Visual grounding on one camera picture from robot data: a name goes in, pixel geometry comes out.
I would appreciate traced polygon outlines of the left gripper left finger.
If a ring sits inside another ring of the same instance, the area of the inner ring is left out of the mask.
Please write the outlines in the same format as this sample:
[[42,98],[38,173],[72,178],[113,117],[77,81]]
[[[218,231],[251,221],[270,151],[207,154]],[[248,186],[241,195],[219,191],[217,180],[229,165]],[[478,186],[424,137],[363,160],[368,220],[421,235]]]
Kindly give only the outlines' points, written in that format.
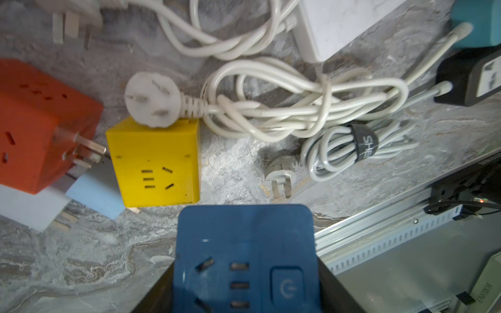
[[171,313],[174,263],[166,270],[131,313]]

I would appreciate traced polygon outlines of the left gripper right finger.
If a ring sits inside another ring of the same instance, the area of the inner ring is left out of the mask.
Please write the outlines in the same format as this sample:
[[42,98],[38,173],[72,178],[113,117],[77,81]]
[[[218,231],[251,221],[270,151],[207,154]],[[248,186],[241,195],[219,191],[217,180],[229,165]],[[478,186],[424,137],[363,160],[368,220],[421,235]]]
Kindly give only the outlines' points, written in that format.
[[320,258],[317,260],[322,312],[366,313],[323,261]]

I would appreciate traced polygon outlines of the blue cube socket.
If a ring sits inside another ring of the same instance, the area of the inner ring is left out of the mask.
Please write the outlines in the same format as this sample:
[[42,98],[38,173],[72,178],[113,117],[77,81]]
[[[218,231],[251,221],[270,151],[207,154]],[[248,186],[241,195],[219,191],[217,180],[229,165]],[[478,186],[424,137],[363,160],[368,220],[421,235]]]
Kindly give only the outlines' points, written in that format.
[[311,211],[188,206],[179,216],[173,312],[320,312]]

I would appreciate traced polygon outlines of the light blue adapter plug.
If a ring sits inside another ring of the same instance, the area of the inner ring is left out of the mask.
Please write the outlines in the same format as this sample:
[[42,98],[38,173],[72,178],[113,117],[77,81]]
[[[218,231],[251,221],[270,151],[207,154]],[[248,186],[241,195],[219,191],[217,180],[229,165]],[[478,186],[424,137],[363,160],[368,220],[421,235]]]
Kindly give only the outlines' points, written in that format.
[[107,156],[85,171],[65,195],[112,220],[124,211],[141,213],[137,207],[124,205],[112,161]]

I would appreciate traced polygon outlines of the yellow cube socket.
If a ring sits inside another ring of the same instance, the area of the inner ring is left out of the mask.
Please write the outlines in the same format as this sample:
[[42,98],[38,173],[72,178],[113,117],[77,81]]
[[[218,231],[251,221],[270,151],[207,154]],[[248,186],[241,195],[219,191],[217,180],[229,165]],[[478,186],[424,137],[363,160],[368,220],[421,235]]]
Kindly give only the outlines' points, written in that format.
[[198,203],[200,123],[180,119],[153,129],[128,117],[106,132],[112,164],[128,208]]

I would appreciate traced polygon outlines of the white 66W charger plug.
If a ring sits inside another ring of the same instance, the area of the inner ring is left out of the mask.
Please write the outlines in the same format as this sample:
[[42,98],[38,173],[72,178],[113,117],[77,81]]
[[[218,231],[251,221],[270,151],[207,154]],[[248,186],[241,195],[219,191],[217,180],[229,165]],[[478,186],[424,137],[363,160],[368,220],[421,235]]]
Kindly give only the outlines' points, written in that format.
[[1,216],[38,232],[49,226],[68,232],[78,218],[64,208],[72,201],[66,196],[75,178],[63,176],[37,194],[1,186]]

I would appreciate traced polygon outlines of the red cube socket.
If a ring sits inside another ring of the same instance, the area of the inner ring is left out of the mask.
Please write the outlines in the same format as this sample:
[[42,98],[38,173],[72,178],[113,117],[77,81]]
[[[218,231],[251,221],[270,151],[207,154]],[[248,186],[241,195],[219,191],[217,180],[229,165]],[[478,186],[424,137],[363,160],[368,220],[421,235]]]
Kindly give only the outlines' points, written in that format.
[[104,107],[17,59],[1,60],[1,184],[37,194],[106,148],[93,141]]

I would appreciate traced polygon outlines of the black power strip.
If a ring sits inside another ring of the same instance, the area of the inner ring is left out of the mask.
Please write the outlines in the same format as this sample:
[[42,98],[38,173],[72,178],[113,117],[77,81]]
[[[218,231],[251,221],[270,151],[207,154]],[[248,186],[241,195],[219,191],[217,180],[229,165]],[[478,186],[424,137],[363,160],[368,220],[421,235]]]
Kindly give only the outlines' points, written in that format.
[[443,60],[436,82],[452,84],[450,92],[434,98],[439,104],[471,107],[500,92],[500,46],[468,48]]

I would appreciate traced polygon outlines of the teal power strip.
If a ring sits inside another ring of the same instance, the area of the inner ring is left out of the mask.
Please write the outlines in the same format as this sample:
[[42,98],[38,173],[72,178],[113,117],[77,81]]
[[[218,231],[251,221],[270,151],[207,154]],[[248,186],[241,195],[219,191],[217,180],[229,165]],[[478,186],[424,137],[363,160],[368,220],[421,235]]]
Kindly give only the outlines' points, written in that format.
[[452,27],[468,22],[471,34],[454,44],[456,49],[484,48],[500,44],[500,1],[457,0],[450,13]]

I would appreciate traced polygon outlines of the white power strip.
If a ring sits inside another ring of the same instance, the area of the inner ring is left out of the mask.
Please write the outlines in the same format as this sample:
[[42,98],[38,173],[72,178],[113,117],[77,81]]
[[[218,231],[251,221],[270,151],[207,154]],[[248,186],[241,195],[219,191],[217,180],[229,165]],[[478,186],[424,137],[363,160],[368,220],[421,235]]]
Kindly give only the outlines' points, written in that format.
[[404,0],[306,0],[294,9],[293,28],[301,57],[322,63],[350,44]]

